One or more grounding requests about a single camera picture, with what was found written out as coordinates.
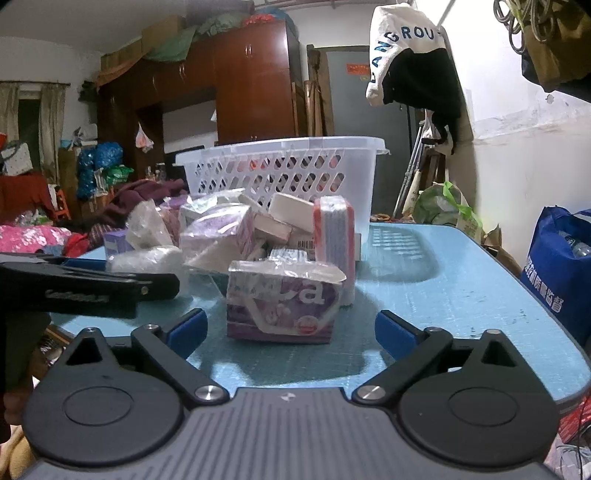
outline purple packaging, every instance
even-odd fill
[[[227,296],[228,336],[329,343],[346,276],[319,262],[235,261]]]
[[[114,230],[103,235],[103,239],[105,240],[105,255],[107,258],[134,251],[134,247],[125,239],[126,233],[127,229]]]

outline light blue tabletop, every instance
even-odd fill
[[[103,249],[87,254],[104,258]],[[329,345],[282,345],[226,337],[225,303],[215,285],[191,278],[193,297],[142,303],[135,320],[53,315],[78,333],[98,327],[128,335],[200,307],[209,333],[189,358],[231,394],[238,387],[343,387],[348,395],[392,359],[374,338],[383,309],[420,329],[439,326],[457,338],[503,330],[559,404],[573,408],[591,383],[589,361],[549,311],[460,231],[433,225],[372,225],[358,263],[355,304],[341,309]]]

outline red cloth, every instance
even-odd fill
[[[43,208],[51,220],[56,219],[43,175],[0,176],[0,223],[11,222],[21,213],[36,208]]]
[[[90,250],[88,233],[73,233],[64,245],[62,255],[69,258],[77,258]]]
[[[160,205],[166,197],[177,197],[184,191],[185,183],[182,179],[157,183],[152,180],[138,180],[117,192],[102,213],[98,222],[113,228],[125,228],[125,222],[131,211],[146,200],[153,200]]]

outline blue plastic bag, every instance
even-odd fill
[[[591,216],[591,210],[576,215]],[[591,334],[591,255],[575,257],[560,231],[591,245],[591,223],[564,208],[545,207],[521,282],[584,346]]]
[[[84,170],[95,169],[95,148],[83,148],[78,155],[78,174]]]
[[[95,170],[116,167],[123,163],[123,148],[118,143],[107,142],[96,146]]]
[[[76,196],[79,200],[88,200],[95,192],[95,172],[92,169],[82,170],[78,174],[78,190],[76,190]]]

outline plastic bottle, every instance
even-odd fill
[[[575,257],[586,257],[587,255],[591,254],[591,247],[586,243],[583,243],[581,240],[577,240],[575,237],[563,231],[559,231],[558,234],[569,243]]]

